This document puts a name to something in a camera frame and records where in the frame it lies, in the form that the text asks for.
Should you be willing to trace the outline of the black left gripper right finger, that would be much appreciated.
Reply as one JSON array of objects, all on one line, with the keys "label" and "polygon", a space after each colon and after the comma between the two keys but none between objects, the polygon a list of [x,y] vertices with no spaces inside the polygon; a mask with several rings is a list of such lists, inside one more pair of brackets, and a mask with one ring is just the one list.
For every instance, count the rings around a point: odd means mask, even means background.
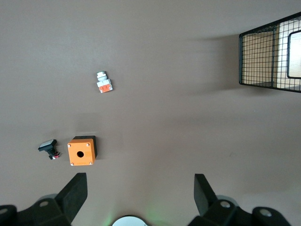
[{"label": "black left gripper right finger", "polygon": [[218,198],[203,174],[194,176],[194,200],[199,212],[190,226],[289,226],[277,210],[255,207],[248,213],[232,201]]}]

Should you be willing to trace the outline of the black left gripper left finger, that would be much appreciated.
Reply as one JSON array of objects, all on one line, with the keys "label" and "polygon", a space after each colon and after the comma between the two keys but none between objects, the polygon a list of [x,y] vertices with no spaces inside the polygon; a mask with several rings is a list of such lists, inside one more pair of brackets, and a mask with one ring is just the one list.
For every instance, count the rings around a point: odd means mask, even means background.
[{"label": "black left gripper left finger", "polygon": [[55,196],[35,202],[23,211],[1,205],[2,226],[70,226],[87,199],[87,174],[77,173]]}]

